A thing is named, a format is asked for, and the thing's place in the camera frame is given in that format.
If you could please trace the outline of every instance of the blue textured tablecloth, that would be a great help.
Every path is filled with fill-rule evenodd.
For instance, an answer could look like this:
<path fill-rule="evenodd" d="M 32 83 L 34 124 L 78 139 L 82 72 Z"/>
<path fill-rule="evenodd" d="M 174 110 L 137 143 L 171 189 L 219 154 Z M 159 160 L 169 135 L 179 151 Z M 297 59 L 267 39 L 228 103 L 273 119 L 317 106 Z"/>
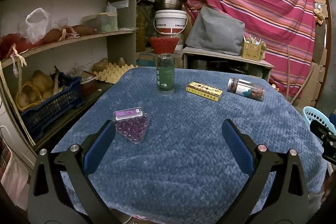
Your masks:
<path fill-rule="evenodd" d="M 261 84 L 264 102 L 226 92 L 230 77 Z M 188 93 L 192 81 L 218 87 L 219 102 Z M 132 144 L 117 135 L 97 171 L 89 175 L 110 208 L 169 224 L 212 224 L 223 215 L 243 188 L 247 175 L 235 162 L 221 135 L 230 118 L 256 144 L 286 153 L 298 151 L 309 192 L 322 185 L 326 162 L 317 138 L 300 114 L 266 81 L 214 71 L 175 70 L 175 92 L 157 92 L 155 68 L 135 68 L 105 92 L 68 131 L 54 151 L 82 143 L 96 133 L 113 112 L 141 106 L 149 114 L 145 139 Z M 65 184 L 71 189 L 68 176 Z M 270 177 L 255 207 L 261 209 L 271 187 Z M 70 196 L 80 210 L 76 195 Z"/>

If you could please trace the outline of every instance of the blue plastic crate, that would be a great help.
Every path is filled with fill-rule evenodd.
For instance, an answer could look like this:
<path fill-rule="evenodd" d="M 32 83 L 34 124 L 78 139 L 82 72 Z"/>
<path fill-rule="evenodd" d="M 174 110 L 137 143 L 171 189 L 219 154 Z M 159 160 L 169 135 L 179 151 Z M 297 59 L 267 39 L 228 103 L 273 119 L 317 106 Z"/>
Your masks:
<path fill-rule="evenodd" d="M 43 136 L 44 128 L 52 121 L 73 107 L 84 104 L 80 77 L 69 77 L 60 72 L 58 76 L 59 87 L 67 86 L 61 92 L 45 100 L 38 106 L 26 109 L 21 113 L 21 118 L 33 138 L 37 141 Z"/>

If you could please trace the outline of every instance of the red plastic bowl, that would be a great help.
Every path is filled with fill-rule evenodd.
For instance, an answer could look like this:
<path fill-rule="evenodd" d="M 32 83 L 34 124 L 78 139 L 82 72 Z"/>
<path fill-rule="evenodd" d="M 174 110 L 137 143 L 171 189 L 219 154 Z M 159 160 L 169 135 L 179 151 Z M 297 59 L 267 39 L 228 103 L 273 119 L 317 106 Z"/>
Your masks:
<path fill-rule="evenodd" d="M 173 53 L 179 41 L 177 37 L 151 37 L 149 39 L 154 53 Z"/>

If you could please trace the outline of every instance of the purple grapes in packaging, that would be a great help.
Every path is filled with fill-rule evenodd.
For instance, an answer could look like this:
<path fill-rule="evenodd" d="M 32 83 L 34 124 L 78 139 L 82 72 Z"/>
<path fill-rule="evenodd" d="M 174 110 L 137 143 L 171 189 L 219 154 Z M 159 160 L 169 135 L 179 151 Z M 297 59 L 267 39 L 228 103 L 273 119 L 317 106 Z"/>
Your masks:
<path fill-rule="evenodd" d="M 117 133 L 135 144 L 143 140 L 149 124 L 149 118 L 141 107 L 116 111 L 114 115 Z"/>

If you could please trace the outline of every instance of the white tiled wall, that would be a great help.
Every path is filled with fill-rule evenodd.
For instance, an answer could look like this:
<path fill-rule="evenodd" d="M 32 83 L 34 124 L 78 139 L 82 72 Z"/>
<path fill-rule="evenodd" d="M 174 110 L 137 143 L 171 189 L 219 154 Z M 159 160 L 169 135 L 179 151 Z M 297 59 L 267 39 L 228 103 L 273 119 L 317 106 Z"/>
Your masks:
<path fill-rule="evenodd" d="M 24 22 L 26 16 L 39 7 L 51 14 L 52 23 L 66 17 L 68 24 L 73 26 L 81 24 L 83 16 L 105 12 L 106 0 L 5 0 L 0 3 L 0 34 L 16 33 L 18 23 Z M 22 78 L 23 81 L 27 80 L 37 69 L 46 74 L 54 73 L 54 66 L 60 71 L 68 72 L 75 63 L 90 70 L 93 63 L 105 57 L 105 37 L 67 44 L 27 57 L 28 67 L 23 69 Z M 11 70 L 12 66 L 4 71 L 8 86 L 14 93 L 17 79 L 13 77 Z"/>

